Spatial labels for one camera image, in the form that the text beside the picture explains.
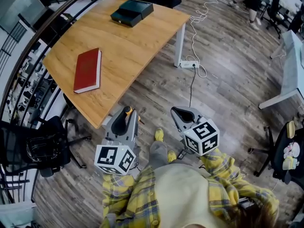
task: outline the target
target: white desk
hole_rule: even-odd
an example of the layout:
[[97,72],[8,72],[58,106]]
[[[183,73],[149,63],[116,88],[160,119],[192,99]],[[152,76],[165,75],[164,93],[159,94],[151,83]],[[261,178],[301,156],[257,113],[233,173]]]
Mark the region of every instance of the white desk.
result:
[[[280,101],[298,95],[304,104],[304,68],[301,64],[302,42],[291,30],[283,35],[286,49],[286,61],[284,64],[283,82],[281,93],[276,97],[267,100],[259,105],[260,109],[274,105]],[[277,56],[283,44],[271,55]]]

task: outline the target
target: desk leg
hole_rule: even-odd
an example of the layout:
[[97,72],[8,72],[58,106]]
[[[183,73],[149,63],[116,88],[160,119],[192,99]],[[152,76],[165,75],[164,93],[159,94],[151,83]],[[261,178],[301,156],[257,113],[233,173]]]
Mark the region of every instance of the desk leg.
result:
[[270,58],[274,59],[279,54],[279,52],[283,49],[283,46],[284,43],[281,43],[279,47],[273,52],[273,54],[270,55]]
[[176,33],[175,57],[174,66],[178,67],[181,64],[182,44],[184,42],[185,24]]
[[111,118],[112,118],[111,116],[107,116],[101,125],[106,126],[108,124],[108,122],[111,120]]
[[296,95],[297,93],[298,93],[298,89],[295,89],[292,92],[287,93],[286,95],[277,95],[276,97],[273,97],[272,99],[261,103],[258,106],[258,108],[263,109],[263,108],[269,107],[269,106],[279,103],[289,97],[292,97],[292,96]]

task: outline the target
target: wooden floor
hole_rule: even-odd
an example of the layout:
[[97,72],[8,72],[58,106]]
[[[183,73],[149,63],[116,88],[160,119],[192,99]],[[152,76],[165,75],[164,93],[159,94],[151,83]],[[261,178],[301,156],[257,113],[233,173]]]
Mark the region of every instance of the wooden floor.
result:
[[[205,12],[203,4],[213,0],[182,0],[177,8],[194,15],[195,10]],[[272,178],[265,170],[261,177],[253,171],[261,168],[264,154],[247,153],[249,147],[265,148],[267,139],[263,127],[270,125],[274,138],[283,124],[292,120],[298,110],[298,100],[285,100],[275,107],[259,110],[258,104],[279,94],[282,68],[279,58],[273,62],[269,55],[279,45],[275,30],[255,32],[247,25],[247,14],[226,5],[226,0],[209,4],[208,17],[195,24],[195,48],[208,72],[207,78],[196,79],[193,84],[192,107],[212,118],[220,129],[220,149],[234,158],[246,179],[264,188],[274,189],[280,199],[280,219],[290,220],[303,199],[303,191],[294,183],[288,186]],[[193,55],[193,30],[186,25],[183,56]],[[165,131],[165,143],[178,153],[182,149],[179,133],[170,115],[172,106],[189,105],[193,70],[173,66],[175,38],[157,54],[122,97],[120,105],[130,105],[139,111],[145,123],[139,127],[138,145],[142,148],[140,164],[147,162],[147,150],[153,142],[157,127]],[[101,142],[104,130],[94,129],[84,117],[73,110],[68,117],[77,119],[82,134],[91,133],[91,142],[75,146],[72,152],[88,166],[80,170],[71,162],[61,172],[48,179],[39,178],[34,192],[38,206],[36,220],[48,228],[94,228],[102,221],[101,172],[94,165],[95,146]],[[70,138],[75,138],[71,129]],[[185,161],[194,166],[195,156]]]

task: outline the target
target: black box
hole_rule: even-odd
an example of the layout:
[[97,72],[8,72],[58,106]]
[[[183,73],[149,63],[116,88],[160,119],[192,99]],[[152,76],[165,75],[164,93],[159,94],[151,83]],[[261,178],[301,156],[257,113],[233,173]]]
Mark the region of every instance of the black box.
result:
[[142,15],[137,12],[118,9],[111,14],[111,18],[119,23],[134,27],[139,21],[142,20]]
[[111,18],[119,23],[134,27],[139,21],[154,11],[153,4],[138,0],[128,0],[118,10],[111,14]]
[[119,8],[140,13],[142,15],[142,19],[154,11],[152,3],[138,0],[128,0],[127,2],[124,2],[122,5],[120,5]]

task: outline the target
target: black cable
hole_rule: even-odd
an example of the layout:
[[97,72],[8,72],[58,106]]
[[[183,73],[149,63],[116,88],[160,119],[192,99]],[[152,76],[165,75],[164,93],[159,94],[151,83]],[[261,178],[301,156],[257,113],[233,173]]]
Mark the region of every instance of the black cable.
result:
[[136,156],[136,159],[137,159],[137,161],[136,161],[136,163],[134,164],[134,167],[132,167],[130,170],[133,170],[133,169],[135,169],[135,168],[137,168],[139,171],[141,171],[137,166],[139,165],[139,154]]
[[193,85],[193,82],[194,82],[195,76],[196,76],[196,70],[195,70],[195,68],[194,68],[194,77],[193,77],[193,80],[192,80],[192,83],[191,83],[191,86],[190,86],[190,102],[189,102],[189,107],[191,107],[191,99],[192,99],[192,85]]

